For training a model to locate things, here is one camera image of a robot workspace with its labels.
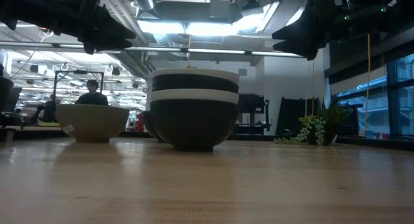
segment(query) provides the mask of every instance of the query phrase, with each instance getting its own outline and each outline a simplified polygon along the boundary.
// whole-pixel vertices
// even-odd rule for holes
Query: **green plant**
[[[336,100],[332,100],[328,108],[323,104],[320,105],[318,116],[323,117],[328,126],[339,126],[348,117],[349,112],[345,108],[348,104],[345,107],[340,107],[339,104]]]
[[[303,124],[303,128],[296,137],[290,139],[274,139],[276,144],[298,144],[308,139],[311,130],[314,128],[317,145],[321,146],[325,143],[325,127],[339,126],[339,124],[348,116],[348,111],[344,107],[340,107],[338,102],[333,100],[328,108],[321,104],[318,116],[305,116],[299,118]]]

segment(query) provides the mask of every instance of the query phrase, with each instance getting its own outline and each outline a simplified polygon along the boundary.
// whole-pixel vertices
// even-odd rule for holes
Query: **hanging plant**
[[[296,137],[274,139],[276,144],[299,144],[308,142],[318,146],[329,145],[338,133],[339,126],[348,117],[349,112],[333,100],[328,108],[320,105],[318,116],[310,115],[299,118],[303,128]]]
[[[299,118],[303,125],[300,133],[296,137],[290,139],[274,139],[276,144],[299,144],[308,140],[310,134],[315,134],[317,145],[321,146],[325,143],[325,124],[323,117],[306,116]]]

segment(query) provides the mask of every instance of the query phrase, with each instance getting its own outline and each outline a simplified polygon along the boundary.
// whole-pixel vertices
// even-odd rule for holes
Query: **bowl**
[[[152,73],[152,91],[213,89],[239,92],[239,75],[211,69],[165,69]]]
[[[0,76],[0,112],[6,106],[8,97],[12,92],[13,82],[10,79]]]
[[[233,132],[239,95],[208,89],[152,92],[158,135],[178,151],[212,151]]]
[[[155,131],[151,111],[143,111],[142,114],[144,115],[144,126],[147,132],[151,135],[151,137],[158,139],[159,142],[162,142],[163,140],[160,138],[157,131]]]
[[[129,110],[90,104],[56,105],[61,129],[76,142],[109,142],[125,129]]]

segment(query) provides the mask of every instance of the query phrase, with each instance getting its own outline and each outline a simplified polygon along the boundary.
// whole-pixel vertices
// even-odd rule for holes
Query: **desk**
[[[0,178],[2,224],[414,223],[414,154],[363,146],[15,141]]]

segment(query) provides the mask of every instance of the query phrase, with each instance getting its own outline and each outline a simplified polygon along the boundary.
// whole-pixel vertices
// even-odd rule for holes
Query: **beige bowl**
[[[108,142],[124,130],[129,110],[89,104],[60,104],[56,118],[61,129],[77,142]]]

